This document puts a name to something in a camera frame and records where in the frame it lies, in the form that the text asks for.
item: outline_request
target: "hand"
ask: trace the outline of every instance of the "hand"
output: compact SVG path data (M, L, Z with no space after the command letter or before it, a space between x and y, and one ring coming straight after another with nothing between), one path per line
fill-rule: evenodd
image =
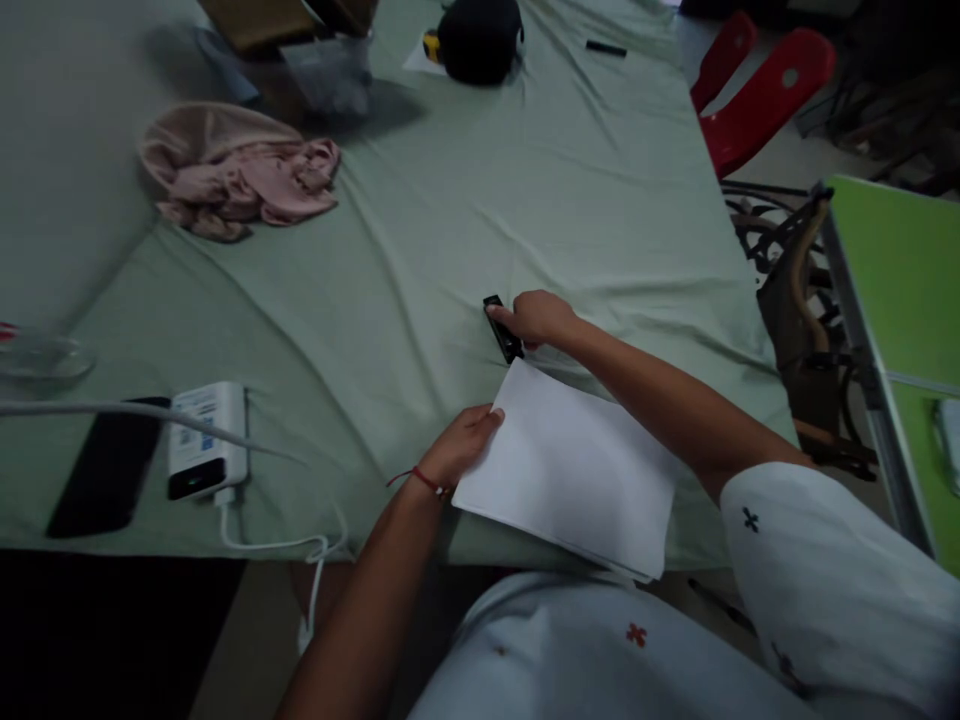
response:
M488 305L487 313L523 340L528 350L536 350L543 343L556 345L579 320L566 300L546 290L520 293L513 301L513 312Z
M490 403L478 405L457 415L417 463L420 472L441 487L456 487L503 423L503 410L490 412L491 407Z

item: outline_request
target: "black stapler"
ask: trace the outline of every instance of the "black stapler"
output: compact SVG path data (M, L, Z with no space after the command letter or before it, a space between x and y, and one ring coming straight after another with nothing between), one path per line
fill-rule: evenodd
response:
M499 295L491 295L490 297L483 299L484 315L487 315L488 305L499 305L500 307L503 307L503 303L500 301ZM522 358L523 343L520 342L520 338L507 330L506 327L496 322L489 315L487 315L487 320L490 321L490 327L493 328L493 334L497 337L497 342L500 344L500 352L503 353L503 359L507 361L507 364L509 365L512 363L514 358Z

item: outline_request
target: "stack of paper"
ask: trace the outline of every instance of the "stack of paper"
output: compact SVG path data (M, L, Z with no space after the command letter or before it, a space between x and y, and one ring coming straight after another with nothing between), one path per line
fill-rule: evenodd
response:
M638 580L663 573L682 465L615 403L514 360L506 419L453 504Z

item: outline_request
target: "pink cloth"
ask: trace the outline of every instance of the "pink cloth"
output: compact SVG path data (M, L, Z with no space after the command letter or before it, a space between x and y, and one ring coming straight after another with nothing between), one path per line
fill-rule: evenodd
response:
M160 213L210 240L235 242L251 220L293 225L337 204L328 189L340 163L332 140L305 142L235 105L178 105L147 130L140 159L169 193Z

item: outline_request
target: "chair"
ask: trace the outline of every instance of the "chair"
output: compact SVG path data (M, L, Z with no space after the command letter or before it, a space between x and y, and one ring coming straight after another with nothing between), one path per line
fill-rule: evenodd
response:
M856 360L840 352L842 338L832 337L823 319L807 306L812 286L831 286L829 275L810 257L830 195L829 190L815 195L783 223L791 237L757 292L757 302L773 341L800 449L817 465L875 480L870 466L877 464L877 455L860 441L847 402ZM849 440L840 434L841 418Z
M719 112L700 118L717 177L742 167L833 75L830 41L806 28L777 45L747 84Z
M757 26L743 10L737 10L720 28L720 34L703 56L700 77L690 89L690 98L697 115L709 105L757 41Z

